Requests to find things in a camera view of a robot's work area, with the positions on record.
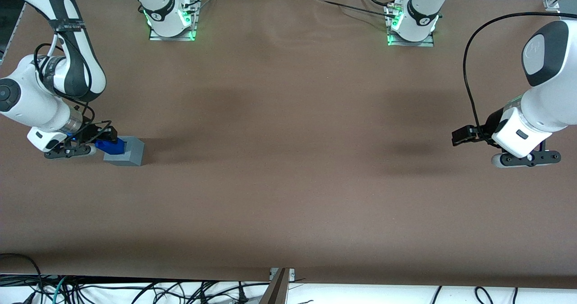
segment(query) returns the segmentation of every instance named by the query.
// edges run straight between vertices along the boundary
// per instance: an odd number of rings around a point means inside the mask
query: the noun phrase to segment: white robotic arm
[[[61,97],[92,101],[105,89],[106,78],[75,0],[25,1],[49,21],[66,56],[24,57],[12,74],[0,79],[0,112],[31,126],[28,139],[47,152],[83,123],[81,113]]]
[[[577,21],[539,29],[523,48],[522,64],[532,88],[491,114],[481,131],[472,125],[454,131],[454,146],[486,140],[506,152],[492,158],[501,168],[561,160],[559,152],[536,148],[552,133],[577,124]]]
[[[190,27],[190,0],[139,0],[150,27],[162,37],[174,37]]]
[[[407,41],[423,41],[435,29],[445,0],[400,0],[398,21],[391,29]]]

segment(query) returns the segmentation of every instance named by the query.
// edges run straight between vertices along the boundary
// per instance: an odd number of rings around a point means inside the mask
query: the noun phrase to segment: black cable
[[[443,286],[439,286],[437,288],[437,291],[435,292],[435,295],[433,296],[433,301],[431,302],[431,304],[435,304],[435,302],[437,302],[437,296],[439,296],[439,292],[441,292],[441,288],[443,288]]]
[[[349,8],[349,9],[353,9],[353,10],[358,10],[358,11],[367,12],[368,14],[377,14],[377,15],[380,15],[380,16],[384,16],[384,17],[386,17],[386,18],[395,18],[395,16],[394,16],[393,14],[384,14],[384,13],[381,13],[381,12],[375,12],[375,11],[371,11],[371,10],[356,8],[355,6],[340,4],[340,3],[336,3],[336,2],[331,2],[330,0],[323,0],[323,2],[328,3],[328,4],[343,6],[344,8]]]
[[[136,303],[136,300],[138,300],[138,298],[140,298],[140,296],[142,296],[142,294],[144,294],[146,291],[150,290],[152,287],[154,287],[154,285],[156,285],[157,283],[151,283],[150,285],[144,287],[137,295],[136,297],[134,297],[134,299],[132,300],[132,304]]]
[[[187,7],[192,6],[192,5],[194,5],[194,4],[198,3],[198,2],[200,2],[200,0],[195,0],[195,1],[192,2],[192,3],[184,4],[184,7],[187,8]]]
[[[42,273],[40,272],[40,268],[38,267],[37,263],[29,256],[25,255],[25,254],[20,254],[20,253],[0,253],[0,259],[2,259],[2,257],[7,258],[7,257],[16,257],[16,258],[22,258],[25,259],[27,261],[29,261],[33,266],[34,266],[34,270],[37,272],[38,275],[38,287],[41,290],[41,297],[40,297],[40,302],[43,303],[44,300],[44,286],[42,284]]]
[[[475,118],[475,125],[476,125],[476,129],[478,131],[478,134],[481,136],[480,140],[484,140],[487,144],[492,145],[492,146],[497,146],[497,144],[490,142],[489,139],[487,138],[487,136],[482,132],[481,129],[481,125],[479,123],[479,117],[476,113],[476,107],[475,107],[475,101],[472,98],[472,93],[471,93],[471,89],[468,85],[468,79],[467,79],[467,55],[468,55],[468,49],[474,39],[474,37],[476,37],[476,35],[481,32],[482,29],[488,27],[489,25],[504,20],[506,18],[515,18],[517,16],[555,16],[555,17],[565,17],[565,18],[577,18],[577,14],[549,14],[546,12],[519,12],[519,13],[515,13],[515,14],[507,14],[507,15],[503,15],[503,16],[499,16],[498,18],[494,18],[493,20],[490,20],[489,22],[486,22],[485,24],[483,24],[482,26],[480,26],[474,33],[473,35],[470,37],[470,39],[468,40],[467,46],[465,47],[465,52],[463,55],[463,80],[465,82],[465,88],[467,89],[467,94],[469,97],[469,101],[471,103],[471,108],[472,108],[472,115]]]
[[[487,290],[485,290],[483,287],[475,287],[475,297],[478,300],[478,302],[480,304],[486,304],[485,302],[483,302],[480,298],[479,298],[479,290],[482,290],[485,295],[487,296],[487,298],[489,299],[490,304],[493,304],[493,299],[491,298],[491,296],[489,296],[489,293],[487,292]]]
[[[209,295],[209,296],[206,298],[206,300],[211,300],[211,299],[213,299],[213,298],[215,298],[215,297],[223,296],[223,295],[225,295],[225,293],[230,292],[230,291],[233,291],[233,290],[237,290],[237,289],[239,289],[239,288],[251,287],[251,286],[265,286],[265,285],[268,285],[268,284],[269,284],[269,283],[254,283],[254,284],[241,285],[241,286],[229,288],[229,289],[227,289],[227,290],[218,292],[218,293],[216,293],[216,294]]]
[[[513,301],[512,303],[515,304],[517,302],[517,293],[519,292],[519,287],[515,287],[515,291],[513,292]]]
[[[380,5],[380,6],[387,6],[387,4],[392,3],[392,2],[395,2],[395,0],[392,0],[392,1],[386,2],[386,3],[379,2],[378,0],[371,0],[371,2],[373,2],[373,3],[377,4],[377,5]]]

